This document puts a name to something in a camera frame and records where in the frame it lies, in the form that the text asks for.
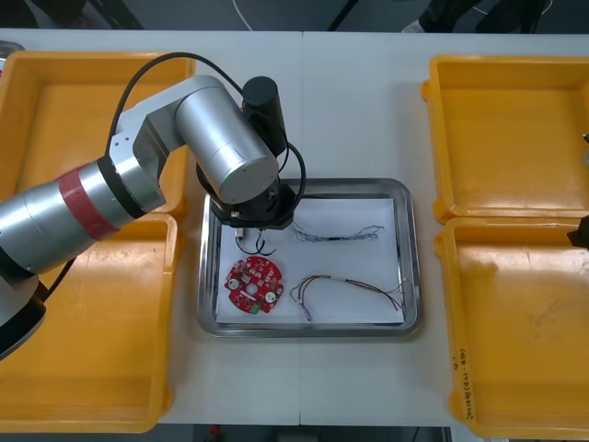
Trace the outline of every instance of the red band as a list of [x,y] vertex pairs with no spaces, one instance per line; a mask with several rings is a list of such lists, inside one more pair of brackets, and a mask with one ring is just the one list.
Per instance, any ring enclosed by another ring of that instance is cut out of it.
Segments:
[[80,169],[74,169],[58,179],[59,192],[64,198],[65,205],[88,236],[96,240],[103,239],[119,229],[102,216],[92,203],[82,187],[79,171]]

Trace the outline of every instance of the tray rim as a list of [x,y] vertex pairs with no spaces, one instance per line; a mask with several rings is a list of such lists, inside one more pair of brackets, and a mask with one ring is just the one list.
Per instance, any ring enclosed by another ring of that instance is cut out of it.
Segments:
[[[283,180],[297,190],[299,180]],[[199,257],[199,284],[197,300],[197,319],[201,327],[214,337],[230,338],[306,338],[306,337],[359,337],[359,336],[407,336],[414,332],[422,319],[422,298],[419,275],[419,261],[417,251],[417,241],[415,236],[415,221],[413,217],[413,208],[410,192],[400,181],[393,179],[308,179],[307,190],[312,186],[388,186],[389,191],[397,192],[397,198],[391,196],[391,193],[364,193],[364,198],[376,197],[377,195],[388,196],[395,204],[398,199],[403,203],[404,211],[398,208],[395,211],[396,230],[398,238],[405,238],[402,244],[398,242],[398,248],[402,248],[399,253],[399,268],[404,274],[409,274],[408,280],[412,281],[412,299],[410,307],[406,311],[405,321],[400,325],[385,324],[321,324],[312,326],[311,324],[223,324],[220,325],[214,320],[213,314],[213,297],[210,292],[213,290],[215,281],[218,280],[216,269],[210,269],[209,262],[214,261],[214,246],[218,247],[221,231],[221,223],[214,218],[210,207],[213,204],[211,198],[207,195],[204,199],[202,210],[202,228],[201,228],[201,250]],[[348,194],[350,196],[362,193],[355,192],[352,194],[344,192],[334,192],[337,194]],[[399,225],[398,214],[405,215],[406,223]],[[405,252],[409,258],[400,259],[400,254]]]

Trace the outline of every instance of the white paper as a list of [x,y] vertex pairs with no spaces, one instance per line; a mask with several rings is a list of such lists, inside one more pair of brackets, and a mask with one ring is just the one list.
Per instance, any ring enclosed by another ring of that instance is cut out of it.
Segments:
[[[400,282],[395,209],[389,199],[303,199],[294,221],[308,234],[347,237],[363,227],[382,226],[378,239],[352,241],[301,242],[294,231],[265,230],[264,252],[276,251],[268,259],[283,274],[284,293],[270,313],[250,315],[229,300],[225,279],[238,260],[248,255],[236,245],[235,230],[223,226],[219,268],[217,322],[219,323],[306,323],[301,307],[289,296],[290,290],[306,276],[324,273],[355,279],[384,291]],[[247,232],[241,242],[244,250],[254,251],[258,230]],[[392,296],[401,302],[402,287]],[[312,282],[305,294],[305,305],[315,323],[401,323],[403,312],[395,310],[384,295],[332,280]]]

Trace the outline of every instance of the robotic arm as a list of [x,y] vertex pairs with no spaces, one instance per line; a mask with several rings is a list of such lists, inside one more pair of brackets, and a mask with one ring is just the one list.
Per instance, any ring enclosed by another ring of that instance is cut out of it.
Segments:
[[[123,112],[104,157],[0,203],[0,360],[42,323],[48,295],[38,274],[164,204],[159,177],[183,145],[222,223],[292,222],[305,166],[286,139],[278,88],[256,77],[242,95],[240,109],[215,77],[184,80]],[[297,195],[278,177],[285,149],[301,165]]]

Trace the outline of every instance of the gray cable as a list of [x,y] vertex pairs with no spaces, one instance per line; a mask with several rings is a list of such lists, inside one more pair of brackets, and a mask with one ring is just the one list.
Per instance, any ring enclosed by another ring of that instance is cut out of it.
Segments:
[[236,12],[239,15],[239,18],[241,18],[241,21],[243,21],[243,24],[246,25],[246,28],[248,28],[249,30],[254,30],[251,28],[248,21],[243,17],[243,14],[241,14],[241,11],[239,10],[239,6],[237,6],[237,0],[232,0],[232,1],[233,1],[233,7],[236,9]]

